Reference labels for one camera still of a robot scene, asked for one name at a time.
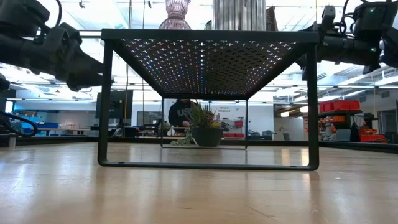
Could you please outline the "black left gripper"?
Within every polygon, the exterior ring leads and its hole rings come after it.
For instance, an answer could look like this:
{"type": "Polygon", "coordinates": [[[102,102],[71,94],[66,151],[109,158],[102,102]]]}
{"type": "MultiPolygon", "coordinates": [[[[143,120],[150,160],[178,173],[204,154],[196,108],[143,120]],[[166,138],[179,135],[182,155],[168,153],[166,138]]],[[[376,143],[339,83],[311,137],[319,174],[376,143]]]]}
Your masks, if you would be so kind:
{"type": "MultiPolygon", "coordinates": [[[[68,80],[72,73],[88,76],[103,72],[103,63],[84,52],[77,53],[77,48],[82,43],[81,35],[78,30],[67,23],[40,31],[40,41],[53,64],[53,68],[49,72],[59,80],[68,80]]],[[[66,82],[69,89],[74,92],[101,86],[102,83],[102,76],[71,77],[66,82]]]]}

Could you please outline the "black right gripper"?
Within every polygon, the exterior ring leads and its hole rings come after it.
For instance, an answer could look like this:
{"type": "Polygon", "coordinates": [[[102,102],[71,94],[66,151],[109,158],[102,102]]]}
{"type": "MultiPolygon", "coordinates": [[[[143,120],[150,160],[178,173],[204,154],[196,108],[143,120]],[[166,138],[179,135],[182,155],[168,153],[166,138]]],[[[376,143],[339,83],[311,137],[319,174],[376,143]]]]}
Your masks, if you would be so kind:
{"type": "MultiPolygon", "coordinates": [[[[314,22],[303,30],[319,30],[321,24],[314,22]]],[[[319,31],[318,61],[340,63],[351,63],[363,65],[363,75],[379,69],[379,56],[381,49],[380,32],[365,32],[349,37],[337,31],[319,31]]],[[[302,71],[302,81],[308,80],[307,54],[303,54],[295,63],[302,71]]]]}

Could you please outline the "pink ribbed glass candle holder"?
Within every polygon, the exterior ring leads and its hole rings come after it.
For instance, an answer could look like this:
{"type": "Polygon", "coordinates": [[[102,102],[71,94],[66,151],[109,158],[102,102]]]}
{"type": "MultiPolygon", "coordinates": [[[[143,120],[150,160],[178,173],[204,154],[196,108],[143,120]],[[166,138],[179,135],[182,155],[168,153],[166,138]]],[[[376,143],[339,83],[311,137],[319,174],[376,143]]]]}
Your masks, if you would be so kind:
{"type": "Polygon", "coordinates": [[[165,0],[167,18],[159,29],[190,30],[191,27],[185,20],[190,2],[191,0],[165,0]]]}

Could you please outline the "black monitor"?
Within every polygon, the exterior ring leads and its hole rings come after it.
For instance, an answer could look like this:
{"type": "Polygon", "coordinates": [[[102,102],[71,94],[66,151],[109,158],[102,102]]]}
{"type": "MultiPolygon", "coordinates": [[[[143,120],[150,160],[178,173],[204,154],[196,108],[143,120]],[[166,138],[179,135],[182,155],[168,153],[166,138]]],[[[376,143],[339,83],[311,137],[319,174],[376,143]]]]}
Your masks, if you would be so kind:
{"type": "Polygon", "coordinates": [[[133,90],[112,91],[109,101],[110,119],[131,119],[133,90]]]}

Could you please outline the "red storage bins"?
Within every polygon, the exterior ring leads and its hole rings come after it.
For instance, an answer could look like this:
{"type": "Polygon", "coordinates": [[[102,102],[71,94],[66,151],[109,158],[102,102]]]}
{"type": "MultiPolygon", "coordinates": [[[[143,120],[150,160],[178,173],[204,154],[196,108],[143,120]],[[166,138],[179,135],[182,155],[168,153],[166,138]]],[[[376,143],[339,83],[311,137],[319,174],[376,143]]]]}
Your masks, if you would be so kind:
{"type": "Polygon", "coordinates": [[[329,111],[359,111],[361,106],[358,100],[334,100],[321,102],[319,104],[320,112],[329,111]]]}

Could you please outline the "small green background plant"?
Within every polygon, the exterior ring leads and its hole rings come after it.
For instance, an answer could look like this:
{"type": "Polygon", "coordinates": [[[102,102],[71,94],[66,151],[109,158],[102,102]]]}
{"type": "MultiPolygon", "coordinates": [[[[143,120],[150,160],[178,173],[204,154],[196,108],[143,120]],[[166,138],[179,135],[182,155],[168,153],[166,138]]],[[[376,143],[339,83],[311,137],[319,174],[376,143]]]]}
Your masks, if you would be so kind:
{"type": "Polygon", "coordinates": [[[169,131],[170,131],[170,125],[166,121],[158,126],[159,135],[167,136],[169,131]]]}

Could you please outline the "person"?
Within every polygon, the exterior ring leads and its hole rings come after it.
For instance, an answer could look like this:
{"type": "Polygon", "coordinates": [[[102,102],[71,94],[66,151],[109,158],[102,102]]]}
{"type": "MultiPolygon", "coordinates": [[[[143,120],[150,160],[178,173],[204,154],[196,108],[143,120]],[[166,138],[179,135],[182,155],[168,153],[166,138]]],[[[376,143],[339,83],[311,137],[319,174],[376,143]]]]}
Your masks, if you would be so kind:
{"type": "Polygon", "coordinates": [[[169,109],[169,123],[176,134],[184,136],[185,129],[190,126],[192,119],[192,106],[197,105],[189,99],[177,99],[169,109]]]}

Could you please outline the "black perforated metal riser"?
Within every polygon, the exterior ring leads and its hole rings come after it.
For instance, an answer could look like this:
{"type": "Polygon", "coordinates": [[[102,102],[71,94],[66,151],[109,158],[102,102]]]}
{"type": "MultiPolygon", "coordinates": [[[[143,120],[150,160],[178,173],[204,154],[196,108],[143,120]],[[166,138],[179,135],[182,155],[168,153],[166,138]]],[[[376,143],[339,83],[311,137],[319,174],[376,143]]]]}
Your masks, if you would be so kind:
{"type": "Polygon", "coordinates": [[[320,165],[316,32],[103,29],[104,72],[97,160],[108,161],[113,56],[120,56],[163,99],[247,101],[299,58],[306,59],[308,164],[320,165]]]}

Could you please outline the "red floor box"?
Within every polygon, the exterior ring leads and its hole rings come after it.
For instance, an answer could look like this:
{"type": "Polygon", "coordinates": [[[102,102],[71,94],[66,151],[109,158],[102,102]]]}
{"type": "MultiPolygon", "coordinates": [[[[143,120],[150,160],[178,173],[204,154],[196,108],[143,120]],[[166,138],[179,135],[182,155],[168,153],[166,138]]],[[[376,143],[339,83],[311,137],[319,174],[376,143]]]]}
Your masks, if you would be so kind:
{"type": "Polygon", "coordinates": [[[378,142],[385,144],[387,139],[382,134],[360,134],[359,139],[361,142],[378,142]]]}

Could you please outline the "succulent plant in black pot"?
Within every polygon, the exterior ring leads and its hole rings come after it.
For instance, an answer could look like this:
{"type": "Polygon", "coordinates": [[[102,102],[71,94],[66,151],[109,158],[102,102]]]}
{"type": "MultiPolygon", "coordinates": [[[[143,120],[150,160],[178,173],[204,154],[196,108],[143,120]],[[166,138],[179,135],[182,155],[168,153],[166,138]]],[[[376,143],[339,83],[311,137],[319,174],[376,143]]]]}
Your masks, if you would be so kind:
{"type": "Polygon", "coordinates": [[[196,144],[201,147],[216,147],[223,137],[223,128],[215,120],[215,114],[207,105],[202,107],[200,102],[192,106],[190,126],[185,129],[182,139],[172,141],[173,146],[196,144]]]}

